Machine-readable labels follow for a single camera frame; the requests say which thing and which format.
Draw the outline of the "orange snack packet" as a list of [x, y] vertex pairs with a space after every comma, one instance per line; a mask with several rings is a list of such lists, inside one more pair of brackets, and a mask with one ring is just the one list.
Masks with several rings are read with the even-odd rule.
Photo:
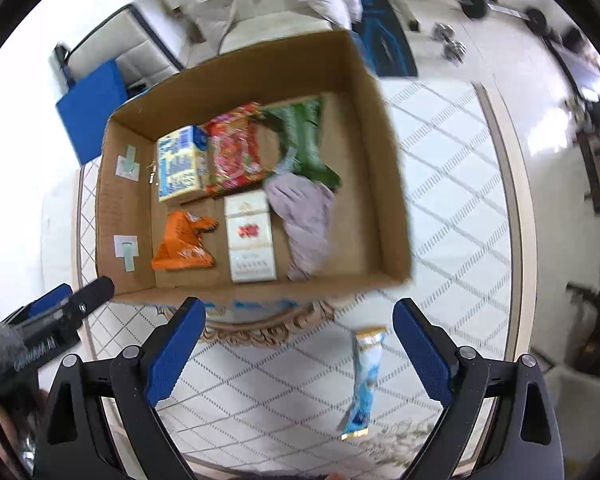
[[214, 257], [204, 247], [204, 233], [213, 232], [219, 222], [199, 217], [185, 210], [174, 210], [166, 219], [163, 238], [151, 259], [154, 270], [179, 271], [208, 269], [215, 265]]

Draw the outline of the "dark wooden stand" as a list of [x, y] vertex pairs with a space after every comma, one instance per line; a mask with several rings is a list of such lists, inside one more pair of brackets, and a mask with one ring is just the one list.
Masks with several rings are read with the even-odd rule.
[[596, 101], [583, 101], [582, 105], [583, 115], [576, 128], [574, 145], [580, 150], [588, 179], [584, 200], [600, 216], [600, 96]]

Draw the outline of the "white cigarette pack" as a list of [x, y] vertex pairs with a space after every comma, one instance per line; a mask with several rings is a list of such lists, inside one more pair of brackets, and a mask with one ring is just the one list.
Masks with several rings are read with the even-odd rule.
[[275, 281], [268, 198], [263, 190], [224, 198], [230, 277], [234, 283]]

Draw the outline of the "light blue snack stick packet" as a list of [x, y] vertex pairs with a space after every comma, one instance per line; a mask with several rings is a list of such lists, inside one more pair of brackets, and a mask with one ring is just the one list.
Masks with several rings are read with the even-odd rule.
[[358, 330], [353, 336], [354, 384], [352, 402], [343, 417], [340, 440], [360, 438], [368, 434], [375, 390], [378, 384], [386, 326]]

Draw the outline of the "purple fuzzy sock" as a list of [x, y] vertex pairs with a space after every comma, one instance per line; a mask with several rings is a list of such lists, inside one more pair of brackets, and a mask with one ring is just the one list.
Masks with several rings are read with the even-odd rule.
[[264, 190], [287, 235], [287, 278], [307, 281], [322, 270], [329, 256], [335, 195], [323, 183], [298, 174], [276, 174], [265, 181]]

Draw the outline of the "printed cardboard box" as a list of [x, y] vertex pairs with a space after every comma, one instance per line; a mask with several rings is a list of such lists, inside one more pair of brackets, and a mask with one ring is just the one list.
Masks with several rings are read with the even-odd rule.
[[96, 270], [114, 300], [274, 307], [412, 270], [398, 146], [348, 32], [223, 54], [112, 114]]

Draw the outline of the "yellow blue tissue pack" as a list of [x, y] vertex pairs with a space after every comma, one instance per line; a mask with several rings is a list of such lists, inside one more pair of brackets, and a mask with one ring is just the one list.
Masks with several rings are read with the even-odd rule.
[[208, 134], [188, 125], [157, 142], [158, 199], [163, 203], [187, 203], [208, 195]]

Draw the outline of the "chrome dumbbell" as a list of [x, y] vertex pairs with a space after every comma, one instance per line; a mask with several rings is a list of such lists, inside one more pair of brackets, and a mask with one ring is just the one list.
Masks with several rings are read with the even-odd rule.
[[465, 45], [455, 39], [455, 30], [444, 23], [434, 24], [432, 39], [442, 44], [442, 56], [454, 64], [463, 64], [466, 56]]

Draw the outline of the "white padded chair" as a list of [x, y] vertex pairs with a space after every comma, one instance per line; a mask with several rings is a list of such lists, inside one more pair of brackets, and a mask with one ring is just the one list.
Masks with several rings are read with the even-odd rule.
[[74, 48], [56, 44], [50, 56], [62, 93], [108, 61], [116, 62], [130, 98], [185, 70], [133, 3], [109, 15]]

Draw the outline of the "floor barbell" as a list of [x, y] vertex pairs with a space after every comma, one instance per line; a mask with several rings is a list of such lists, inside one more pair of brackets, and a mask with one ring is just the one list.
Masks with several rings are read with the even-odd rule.
[[466, 18], [470, 20], [479, 21], [490, 13], [498, 13], [523, 21], [535, 36], [545, 37], [550, 32], [544, 13], [533, 6], [519, 10], [504, 6], [498, 0], [457, 0], [457, 2]]

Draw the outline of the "green snack packet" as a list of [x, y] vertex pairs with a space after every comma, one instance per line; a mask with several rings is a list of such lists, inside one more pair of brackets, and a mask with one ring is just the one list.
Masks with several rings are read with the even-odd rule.
[[283, 170], [320, 182], [331, 190], [341, 186], [340, 175], [321, 159], [323, 99], [320, 96], [262, 110], [262, 125], [274, 131], [283, 156]]

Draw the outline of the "blue patterned mat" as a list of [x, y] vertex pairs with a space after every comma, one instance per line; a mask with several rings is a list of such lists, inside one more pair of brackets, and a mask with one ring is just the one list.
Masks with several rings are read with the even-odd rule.
[[367, 65], [378, 77], [417, 77], [418, 69], [389, 0], [361, 0], [362, 18], [352, 28]]

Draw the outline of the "red patterned packet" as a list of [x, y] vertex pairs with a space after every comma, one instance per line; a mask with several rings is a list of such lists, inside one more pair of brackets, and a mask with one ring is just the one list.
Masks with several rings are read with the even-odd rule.
[[271, 174], [258, 140], [261, 112], [259, 103], [250, 102], [202, 125], [208, 134], [210, 195], [246, 188]]

